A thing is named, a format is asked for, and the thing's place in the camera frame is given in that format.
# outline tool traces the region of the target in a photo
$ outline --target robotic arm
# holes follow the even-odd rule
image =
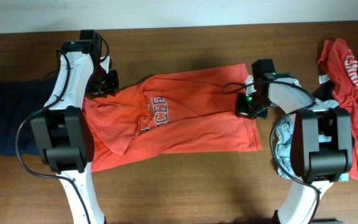
[[[57,176],[73,182],[70,185],[60,179],[76,224],[106,223],[91,177],[93,137],[81,112],[84,95],[114,94],[118,89],[117,73],[109,70],[111,60],[108,55],[101,57],[102,41],[95,31],[82,30],[79,40],[63,44],[57,82],[45,107],[54,105],[30,121],[42,162]],[[273,83],[280,81],[300,87],[292,74],[277,73],[271,60],[258,60],[252,64],[252,70],[255,83],[265,83],[257,85],[251,95],[238,94],[238,116],[265,118],[265,109],[269,106],[279,106],[289,113],[314,101],[298,89]],[[291,119],[295,121],[291,163],[296,178],[315,186],[321,193],[294,182],[273,220],[275,223],[308,223],[319,198],[352,165],[351,124],[347,111],[330,110],[318,102],[309,110],[292,115]],[[332,136],[333,140],[319,143],[319,131]]]

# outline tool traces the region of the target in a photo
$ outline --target light blue fabric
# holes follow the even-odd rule
[[[326,106],[330,108],[335,108],[339,105],[339,103],[335,100],[327,100],[323,102]],[[293,121],[290,118],[285,119],[282,123],[277,126],[276,135],[278,138],[276,145],[276,155],[279,163],[283,166],[283,168],[290,173],[291,175],[295,175],[292,170],[291,162],[290,162],[290,151],[291,151],[291,142],[292,142],[292,133],[293,133]],[[328,142],[331,140],[330,136],[325,136],[323,134],[319,135],[319,142]],[[285,175],[280,168],[277,170],[280,177],[289,179],[287,175]],[[349,173],[342,174],[339,178],[341,182],[349,181]]]

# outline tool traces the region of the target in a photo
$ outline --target wood grain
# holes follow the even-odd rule
[[[309,91],[318,87],[318,48],[323,39],[348,41],[358,59],[358,22],[266,24],[176,29],[101,30],[110,44],[121,86],[156,73],[250,65],[273,58]],[[56,47],[78,31],[0,34],[0,80],[40,78],[55,69]],[[281,115],[270,110],[257,125],[263,149],[247,153],[163,155],[93,175],[108,223],[217,223],[237,217],[270,218],[287,196],[289,180],[273,169],[268,135]],[[49,172],[35,156],[29,166]],[[318,218],[358,223],[358,182],[335,184]],[[26,174],[15,157],[0,156],[0,223],[72,223],[58,181]]]

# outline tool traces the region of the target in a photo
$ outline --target red t-shirt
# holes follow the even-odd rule
[[[320,67],[335,83],[333,97],[351,114],[352,135],[356,140],[350,177],[358,180],[358,74],[357,60],[345,40],[325,40]]]
[[[255,120],[236,117],[236,95],[222,94],[224,84],[247,76],[244,64],[155,75],[116,96],[85,99],[92,171],[159,154],[260,149]]]

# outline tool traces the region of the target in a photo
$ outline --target dark blue cloth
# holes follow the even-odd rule
[[[16,155],[17,129],[25,117],[44,106],[53,91],[55,81],[0,82],[1,155]],[[19,145],[22,154],[39,154],[30,125],[23,128]]]

